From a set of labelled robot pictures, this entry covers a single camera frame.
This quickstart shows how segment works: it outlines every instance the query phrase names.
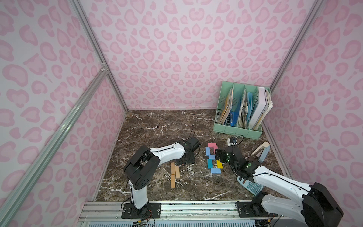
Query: file organizer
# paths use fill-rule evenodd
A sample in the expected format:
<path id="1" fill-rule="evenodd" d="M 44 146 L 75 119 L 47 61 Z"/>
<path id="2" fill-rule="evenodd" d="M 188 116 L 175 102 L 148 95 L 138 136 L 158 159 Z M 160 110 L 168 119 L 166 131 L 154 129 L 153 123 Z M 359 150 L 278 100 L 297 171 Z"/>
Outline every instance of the file organizer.
<path id="1" fill-rule="evenodd" d="M 238 106 L 238 101 L 240 100 L 240 97 L 242 97 L 244 89 L 246 89 L 246 92 L 251 92 L 253 94 L 252 106 L 254 106 L 254 103 L 256 102 L 258 86 L 223 81 L 222 87 L 221 87 L 221 92 L 219 94 L 218 106 L 217 106 L 217 111 L 216 111 L 216 115 L 215 115 L 213 131 L 218 132 L 218 133 L 225 133 L 225 134 L 229 134 L 229 135 L 236 135 L 236 136 L 242 135 L 245 138 L 250 138 L 250 139 L 258 139 L 262 134 L 262 126 L 259 126 L 257 131 L 254 131 L 254 130 L 249 130 L 249 129 L 238 128 L 238 127 L 236 127 L 237 124 L 235 125 L 235 127 L 231 127 L 228 119 L 227 119 L 226 125 L 220 125 L 220 124 L 216 123 L 217 114 L 219 113 L 219 117 L 220 117 L 221 109 L 223 108 L 224 102 L 226 100 L 226 97 L 227 97 L 231 87 L 233 87 L 232 110 L 231 110 L 232 112 L 234 112 L 236 110 L 236 108 Z"/>

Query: wire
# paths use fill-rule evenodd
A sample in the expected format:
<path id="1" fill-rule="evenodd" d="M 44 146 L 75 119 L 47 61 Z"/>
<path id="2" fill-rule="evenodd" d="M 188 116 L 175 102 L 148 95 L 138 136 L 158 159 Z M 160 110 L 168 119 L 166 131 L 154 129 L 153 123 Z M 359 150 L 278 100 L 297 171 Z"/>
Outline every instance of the wire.
<path id="1" fill-rule="evenodd" d="M 125 212 L 125 210 L 122 208 L 122 205 L 123 205 L 123 203 L 125 203 L 126 201 L 128 201 L 129 199 L 131 199 L 131 197 L 130 198 L 128 198 L 128 199 L 126 199 L 125 201 L 123 201 L 122 203 L 121 203 L 121 209 L 122 209 L 122 211 L 123 212 Z"/>
<path id="2" fill-rule="evenodd" d="M 155 218 L 154 218 L 154 217 L 152 217 L 152 219 L 154 219 L 154 224 L 152 224 L 152 227 L 154 227 L 154 225 L 155 225 Z"/>
<path id="3" fill-rule="evenodd" d="M 241 140 L 241 142 L 239 142 L 239 143 L 237 143 L 237 139 L 239 138 L 239 137 L 241 137 L 241 136 L 243 136 L 243 138 L 242 138 L 242 140 Z M 242 143 L 242 141 L 245 139 L 245 137 L 244 137 L 244 135 L 239 135 L 239 136 L 237 136 L 236 137 L 236 146 L 238 146 L 240 143 Z"/>
<path id="4" fill-rule="evenodd" d="M 190 131 L 190 134 L 189 134 L 189 136 L 188 136 L 188 139 L 187 139 L 187 140 L 189 140 L 189 139 L 190 139 L 190 135 L 192 134 L 193 129 L 194 129 L 194 133 L 193 133 L 192 137 L 194 136 L 194 134 L 195 134 L 195 130 L 196 130 L 196 127 L 193 127 L 193 128 L 192 128 L 192 130 Z"/>
<path id="5" fill-rule="evenodd" d="M 304 189 L 305 191 L 307 191 L 307 192 L 309 193 L 309 191 L 308 191 L 308 190 L 306 190 L 305 188 L 303 188 L 303 187 L 301 187 L 301 186 L 298 186 L 298 185 L 296 185 L 296 184 L 294 184 L 294 183 L 291 183 L 290 181 L 287 181 L 287 180 L 283 179 L 282 177 L 276 176 L 276 175 L 271 174 L 271 173 L 260 173 L 260 174 L 254 175 L 254 176 L 252 176 L 252 177 L 256 177 L 256 176 L 263 175 L 263 174 L 269 174 L 269 175 L 271 175 L 271 176 L 274 176 L 274 177 L 280 178 L 281 180 L 286 181 L 286 182 L 288 182 L 288 183 L 290 183 L 290 184 L 292 184 L 292 185 L 294 185 L 294 186 L 297 186 L 297 187 L 298 187 L 298 188 L 300 188 L 300 189 Z M 323 216 L 323 220 L 324 220 L 323 208 L 321 207 L 321 205 L 320 205 L 320 203 L 319 203 L 318 199 L 315 197 L 315 195 L 314 195 L 313 193 L 310 193 L 310 195 L 311 195 L 311 196 L 315 199 L 315 201 L 318 203 L 318 205 L 319 205 L 319 207 L 320 207 L 320 210 L 321 210 L 321 214 L 322 214 L 322 216 Z"/>
<path id="6" fill-rule="evenodd" d="M 275 221 L 275 223 L 273 223 L 272 227 L 274 227 L 276 225 L 276 222 L 278 222 L 278 220 L 280 220 L 281 217 L 282 217 L 282 215 L 280 215 L 280 217 Z"/>
<path id="7" fill-rule="evenodd" d="M 197 157 L 197 156 L 198 156 L 198 154 L 199 154 L 199 152 L 200 152 L 200 145 L 199 145 L 199 151 L 198 151 L 197 155 L 195 155 L 194 157 Z"/>
<path id="8" fill-rule="evenodd" d="M 287 180 L 285 180 L 284 178 L 279 177 L 279 176 L 276 176 L 276 175 L 271 174 L 271 173 L 260 173 L 260 174 L 257 174 L 257 175 L 253 175 L 252 177 L 257 177 L 257 176 L 259 176 L 259 175 L 264 175 L 264 174 L 268 174 L 268 175 L 271 175 L 271 176 L 274 176 L 274 177 L 280 178 L 280 179 L 281 179 L 281 180 L 283 180 L 283 181 L 286 181 L 286 182 L 288 182 L 288 183 L 290 183 L 290 184 L 292 184 L 292 185 L 295 185 L 295 186 L 297 186 L 297 187 L 299 187 L 299 188 L 301 188 L 301 189 L 304 189 L 305 191 L 309 192 L 309 191 L 308 191 L 308 190 L 306 190 L 305 188 L 303 188 L 303 187 L 301 187 L 301 186 L 298 186 L 298 185 L 296 185 L 296 184 L 294 184 L 294 183 L 291 183 L 290 181 L 287 181 Z"/>
<path id="9" fill-rule="evenodd" d="M 139 167 L 142 165 L 142 163 L 140 163 L 140 165 L 136 168 L 136 170 L 131 174 L 130 177 L 126 177 L 128 180 L 126 181 L 126 186 L 125 188 L 127 188 L 127 184 L 129 183 L 129 180 L 131 179 L 131 177 L 134 175 L 134 173 L 139 169 Z"/>

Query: pink wallpaper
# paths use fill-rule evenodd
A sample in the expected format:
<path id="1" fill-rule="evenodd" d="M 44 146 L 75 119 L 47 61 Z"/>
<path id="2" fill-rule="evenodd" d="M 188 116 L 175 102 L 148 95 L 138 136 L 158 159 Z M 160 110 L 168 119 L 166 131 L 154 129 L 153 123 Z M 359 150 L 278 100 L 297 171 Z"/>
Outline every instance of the pink wallpaper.
<path id="1" fill-rule="evenodd" d="M 105 78 L 10 226 L 74 226 L 102 180 L 124 114 Z"/>
<path id="2" fill-rule="evenodd" d="M 99 69 L 67 0 L 0 2 L 0 207 Z"/>
<path id="3" fill-rule="evenodd" d="M 130 109 L 215 108 L 269 86 L 313 0 L 82 0 Z"/>
<path id="4" fill-rule="evenodd" d="M 267 123 L 297 180 L 325 185 L 363 225 L 362 1 L 329 0 L 278 88 Z"/>

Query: brown marble surface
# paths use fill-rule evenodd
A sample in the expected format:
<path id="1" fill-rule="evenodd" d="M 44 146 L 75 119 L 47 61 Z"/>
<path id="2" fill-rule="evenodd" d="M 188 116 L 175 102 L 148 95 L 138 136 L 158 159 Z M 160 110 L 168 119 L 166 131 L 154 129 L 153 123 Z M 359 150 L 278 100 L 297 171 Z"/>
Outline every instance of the brown marble surface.
<path id="1" fill-rule="evenodd" d="M 213 132 L 214 116 L 215 110 L 129 111 L 96 201 L 124 201 L 130 197 L 131 193 L 130 189 L 126 187 L 127 180 L 123 167 L 135 151 L 141 145 L 149 148 L 162 147 L 170 145 L 176 140 L 186 139 L 193 127 L 196 127 L 195 137 L 201 143 L 196 162 L 180 167 L 181 177 L 177 179 L 174 189 L 170 188 L 170 163 L 159 166 L 147 186 L 149 200 L 253 198 L 253 194 L 237 182 L 237 177 L 232 173 L 228 164 L 223 164 L 222 174 L 212 175 L 207 168 L 205 155 L 207 143 L 217 143 L 219 148 L 223 148 L 227 146 L 229 137 L 227 134 Z M 245 156 L 248 156 L 265 141 L 267 138 L 263 133 L 258 140 L 244 139 L 239 148 Z M 282 174 L 272 150 L 263 165 Z M 263 191 L 279 196 L 278 193 L 267 187 L 264 187 Z"/>

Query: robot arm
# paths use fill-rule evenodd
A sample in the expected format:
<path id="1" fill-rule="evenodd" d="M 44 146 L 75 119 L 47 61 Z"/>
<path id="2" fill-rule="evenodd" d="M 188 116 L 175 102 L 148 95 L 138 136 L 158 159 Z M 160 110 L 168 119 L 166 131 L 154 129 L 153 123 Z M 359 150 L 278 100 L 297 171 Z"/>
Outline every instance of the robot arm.
<path id="1" fill-rule="evenodd" d="M 143 145 L 136 151 L 123 170 L 131 187 L 131 203 L 139 212 L 144 213 L 142 209 L 148 203 L 146 186 L 157 167 L 173 159 L 177 159 L 179 165 L 194 163 L 194 151 L 199 145 L 199 140 L 192 137 L 159 148 L 148 148 Z"/>
<path id="2" fill-rule="evenodd" d="M 294 181 L 257 161 L 247 161 L 235 145 L 228 146 L 226 150 L 217 150 L 216 159 L 229 163 L 240 178 L 269 187 L 289 198 L 260 192 L 251 203 L 256 215 L 263 212 L 280 214 L 306 223 L 309 227 L 337 227 L 343 216 L 342 209 L 323 185 Z"/>

